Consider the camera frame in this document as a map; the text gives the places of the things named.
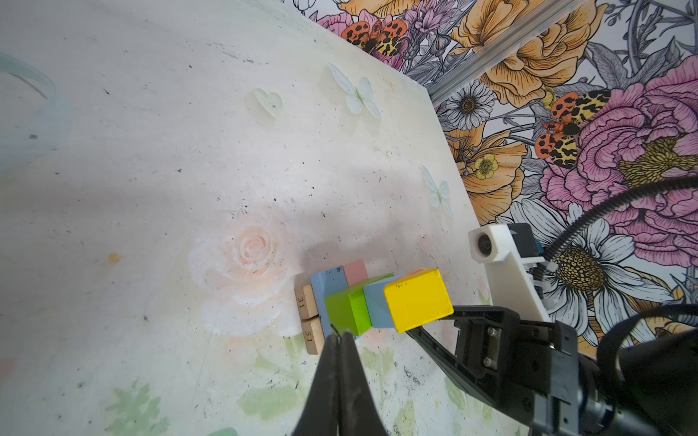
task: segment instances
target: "peach rose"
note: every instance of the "peach rose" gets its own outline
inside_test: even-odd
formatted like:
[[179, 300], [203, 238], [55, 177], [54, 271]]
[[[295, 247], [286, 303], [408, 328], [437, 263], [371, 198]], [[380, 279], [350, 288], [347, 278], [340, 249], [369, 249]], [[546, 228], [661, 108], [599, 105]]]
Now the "peach rose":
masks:
[[[477, 0], [451, 33], [463, 45], [452, 54], [469, 49], [480, 51], [541, 3], [542, 0]], [[544, 86], [554, 87], [572, 79], [577, 61], [599, 29], [607, 6], [596, 7], [595, 0], [587, 1], [487, 71], [480, 81], [497, 94], [502, 104], [521, 107], [545, 97]]]
[[266, 326], [284, 336], [298, 334], [289, 280], [297, 269], [295, 242], [273, 207], [247, 210], [220, 213], [188, 256], [195, 283], [209, 293], [203, 323], [215, 334], [247, 336]]
[[334, 2], [337, 3], [338, 8], [351, 15], [359, 15], [362, 10], [366, 9], [378, 18], [385, 18], [388, 15], [400, 15], [408, 9], [412, 9], [412, 6], [419, 3], [419, 0], [334, 0]]

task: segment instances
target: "yellow flower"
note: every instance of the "yellow flower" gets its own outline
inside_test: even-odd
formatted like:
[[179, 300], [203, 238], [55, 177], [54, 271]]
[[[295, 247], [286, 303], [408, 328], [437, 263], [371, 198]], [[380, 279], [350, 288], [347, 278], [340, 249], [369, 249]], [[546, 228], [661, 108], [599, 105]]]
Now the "yellow flower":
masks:
[[387, 15], [394, 17], [412, 9], [412, 6], [419, 3], [419, 0], [335, 0], [335, 3], [337, 3], [337, 7], [351, 15], [359, 15], [362, 10], [366, 9], [378, 18], [385, 18]]
[[483, 131], [484, 124], [447, 133], [453, 138], [448, 142], [481, 225], [509, 209], [512, 200], [521, 194], [524, 172], [519, 167], [526, 155], [523, 142], [506, 143], [510, 131], [499, 132], [484, 141]]
[[543, 91], [545, 91], [545, 96], [540, 99], [540, 102], [543, 103], [543, 107], [550, 110], [557, 98], [555, 98], [555, 94], [553, 94], [553, 89], [551, 87], [543, 85]]
[[494, 158], [494, 155], [488, 153], [475, 161], [473, 165], [477, 171], [475, 171], [475, 176], [480, 179], [491, 179], [494, 172], [499, 169], [499, 164]]
[[[477, 0], [451, 37], [463, 45], [453, 55], [485, 44], [501, 35], [513, 22], [529, 13], [542, 0]], [[598, 8], [589, 0], [532, 39], [515, 54], [487, 71], [480, 81], [497, 94], [500, 103], [521, 107], [544, 98], [544, 87], [567, 82], [577, 71], [586, 43], [596, 33], [607, 4]]]

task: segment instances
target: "natural wood block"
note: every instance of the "natural wood block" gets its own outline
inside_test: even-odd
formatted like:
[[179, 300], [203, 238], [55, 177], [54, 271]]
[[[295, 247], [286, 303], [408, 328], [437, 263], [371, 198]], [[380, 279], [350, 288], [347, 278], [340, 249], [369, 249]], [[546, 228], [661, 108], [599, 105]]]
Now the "natural wood block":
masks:
[[325, 335], [322, 334], [320, 317], [301, 321], [301, 328], [303, 329], [303, 339], [306, 341], [308, 354], [320, 354], [322, 347], [325, 345]]
[[309, 320], [318, 314], [318, 305], [315, 303], [315, 294], [311, 285], [296, 288], [296, 304], [301, 320]]

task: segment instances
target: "floral wallpaper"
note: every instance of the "floral wallpaper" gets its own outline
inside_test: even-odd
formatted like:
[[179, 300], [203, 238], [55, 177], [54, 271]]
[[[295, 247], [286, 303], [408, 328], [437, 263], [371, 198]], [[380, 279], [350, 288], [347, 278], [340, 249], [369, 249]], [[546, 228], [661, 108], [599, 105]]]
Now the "floral wallpaper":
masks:
[[[424, 85], [542, 3], [284, 1]], [[481, 224], [530, 223], [546, 245], [613, 195], [695, 174], [697, 3], [587, 1], [437, 108]], [[555, 261], [544, 305], [595, 356], [619, 321], [698, 301], [698, 190], [612, 211]], [[696, 317], [647, 320], [626, 345], [694, 326]]]

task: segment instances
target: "white daisy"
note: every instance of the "white daisy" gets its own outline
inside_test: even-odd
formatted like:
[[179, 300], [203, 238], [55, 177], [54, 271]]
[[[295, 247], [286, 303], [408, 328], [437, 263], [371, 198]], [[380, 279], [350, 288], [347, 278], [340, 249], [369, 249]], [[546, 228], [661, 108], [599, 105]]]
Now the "white daisy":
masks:
[[[540, 200], [523, 200], [512, 204], [507, 212], [510, 218], [500, 216], [497, 222], [530, 223], [535, 238], [547, 246], [583, 213], [576, 203], [569, 212], [565, 222]], [[596, 318], [605, 334], [637, 313], [627, 296], [657, 303], [674, 300], [667, 288], [618, 265], [633, 254], [635, 243], [631, 236], [609, 233], [606, 220], [596, 220], [554, 260], [557, 270], [544, 275], [543, 305], [550, 318], [574, 327], [577, 335], [595, 347], [599, 340], [589, 326], [589, 317]], [[655, 339], [645, 320], [637, 323], [631, 336], [641, 343]], [[632, 341], [626, 338], [623, 346], [629, 345]]]
[[494, 100], [494, 92], [487, 85], [473, 80], [442, 103], [437, 115], [444, 131], [468, 130], [484, 123], [492, 112]]

